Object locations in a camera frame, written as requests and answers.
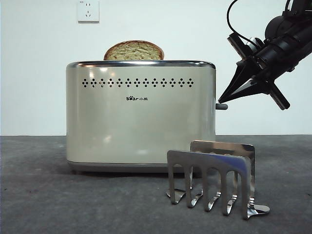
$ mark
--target white wall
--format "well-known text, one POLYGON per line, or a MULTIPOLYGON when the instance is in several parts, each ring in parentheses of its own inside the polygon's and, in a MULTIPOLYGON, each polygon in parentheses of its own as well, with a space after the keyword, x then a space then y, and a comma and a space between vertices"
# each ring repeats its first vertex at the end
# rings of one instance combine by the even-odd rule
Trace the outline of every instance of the white wall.
MULTIPOLYGON (((1 134, 65 135, 65 68, 102 60, 117 42, 143 39, 165 59, 198 59, 217 67, 217 98, 239 56, 227 42, 232 0, 100 0, 100 24, 78 24, 76 0, 1 1, 1 134)), ((231 22, 247 37, 264 39, 268 22, 286 0, 240 0, 231 22)), ((312 134, 312 56, 277 85, 291 103, 281 111, 271 97, 229 102, 217 111, 217 134, 312 134)))

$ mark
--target gray carpet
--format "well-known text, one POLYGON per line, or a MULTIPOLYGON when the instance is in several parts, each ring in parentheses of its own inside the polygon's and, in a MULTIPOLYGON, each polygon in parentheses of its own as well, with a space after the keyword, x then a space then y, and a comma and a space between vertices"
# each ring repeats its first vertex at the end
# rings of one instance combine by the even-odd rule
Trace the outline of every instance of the gray carpet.
POLYGON ((311 233, 312 136, 218 136, 256 148, 256 204, 265 216, 223 216, 217 202, 171 205, 166 174, 74 174, 64 136, 1 137, 1 233, 311 233))

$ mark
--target black robotic arm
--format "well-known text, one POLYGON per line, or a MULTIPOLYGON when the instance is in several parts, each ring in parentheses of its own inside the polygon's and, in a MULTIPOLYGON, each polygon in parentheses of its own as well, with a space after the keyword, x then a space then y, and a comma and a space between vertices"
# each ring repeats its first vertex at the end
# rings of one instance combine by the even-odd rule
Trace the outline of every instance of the black robotic arm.
MULTIPOLYGON (((230 5, 228 15, 236 1, 230 5)), ((312 52, 312 0, 294 0, 291 10, 288 10, 289 3, 287 0, 283 14, 268 24, 263 42, 254 38, 244 44, 240 39, 244 37, 229 24, 234 33, 228 40, 242 60, 218 100, 220 103, 264 93, 270 94, 280 109, 290 107, 274 81, 283 73, 293 71, 299 61, 312 52)))

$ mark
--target electrical outlet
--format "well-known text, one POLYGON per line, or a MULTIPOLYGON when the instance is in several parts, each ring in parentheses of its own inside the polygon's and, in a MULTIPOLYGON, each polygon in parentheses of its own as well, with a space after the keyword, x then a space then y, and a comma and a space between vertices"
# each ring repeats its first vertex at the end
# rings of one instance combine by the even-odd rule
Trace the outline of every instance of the electrical outlet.
POLYGON ((79 0, 77 2, 78 22, 99 23, 99 2, 98 0, 79 0))

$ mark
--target toaster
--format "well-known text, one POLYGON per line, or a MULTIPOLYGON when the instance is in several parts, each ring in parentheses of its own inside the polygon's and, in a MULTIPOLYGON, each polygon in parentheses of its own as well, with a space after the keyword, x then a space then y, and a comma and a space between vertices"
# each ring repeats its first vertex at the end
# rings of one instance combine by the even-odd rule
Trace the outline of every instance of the toaster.
POLYGON ((74 171, 166 172, 169 150, 215 140, 209 62, 73 62, 66 99, 66 157, 74 171))

